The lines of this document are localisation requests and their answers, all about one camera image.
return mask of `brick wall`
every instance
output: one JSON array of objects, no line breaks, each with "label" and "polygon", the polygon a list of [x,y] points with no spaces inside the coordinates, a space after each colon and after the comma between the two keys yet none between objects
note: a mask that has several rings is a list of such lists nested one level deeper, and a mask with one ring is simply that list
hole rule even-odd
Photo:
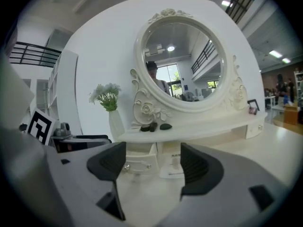
[{"label": "brick wall", "polygon": [[277,74],[279,73],[282,74],[284,82],[288,83],[288,78],[290,78],[295,84],[294,71],[296,68],[298,68],[299,70],[303,70],[303,62],[262,73],[261,76],[263,81],[263,87],[269,89],[276,88]]}]

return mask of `drawer knob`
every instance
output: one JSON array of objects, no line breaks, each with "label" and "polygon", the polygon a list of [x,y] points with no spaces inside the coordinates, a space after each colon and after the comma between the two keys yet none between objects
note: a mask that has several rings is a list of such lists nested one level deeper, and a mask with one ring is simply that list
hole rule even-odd
[{"label": "drawer knob", "polygon": [[131,166],[129,164],[124,165],[123,171],[128,172]]}]

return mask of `small picture frame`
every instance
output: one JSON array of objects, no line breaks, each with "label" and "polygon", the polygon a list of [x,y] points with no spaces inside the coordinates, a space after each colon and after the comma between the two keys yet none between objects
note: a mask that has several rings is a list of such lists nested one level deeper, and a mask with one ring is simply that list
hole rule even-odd
[{"label": "small picture frame", "polygon": [[258,105],[256,99],[248,100],[247,103],[250,105],[250,107],[252,107],[252,108],[257,108],[258,111],[260,111],[259,105]]}]

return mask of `drawer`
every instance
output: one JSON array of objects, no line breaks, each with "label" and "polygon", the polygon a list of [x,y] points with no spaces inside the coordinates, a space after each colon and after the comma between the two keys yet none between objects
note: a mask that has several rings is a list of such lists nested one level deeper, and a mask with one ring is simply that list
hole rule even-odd
[{"label": "drawer", "polygon": [[155,174],[159,172],[157,155],[157,143],[127,143],[123,171],[133,174]]},{"label": "drawer", "polygon": [[264,127],[264,119],[246,126],[245,138],[249,139],[260,134]]}]

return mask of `white vase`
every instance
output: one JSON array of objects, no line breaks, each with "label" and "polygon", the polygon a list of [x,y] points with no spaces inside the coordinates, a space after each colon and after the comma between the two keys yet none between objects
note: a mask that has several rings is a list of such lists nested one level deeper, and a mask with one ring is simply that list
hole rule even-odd
[{"label": "white vase", "polygon": [[118,142],[118,137],[124,133],[124,126],[118,110],[109,112],[109,127],[114,142]]}]

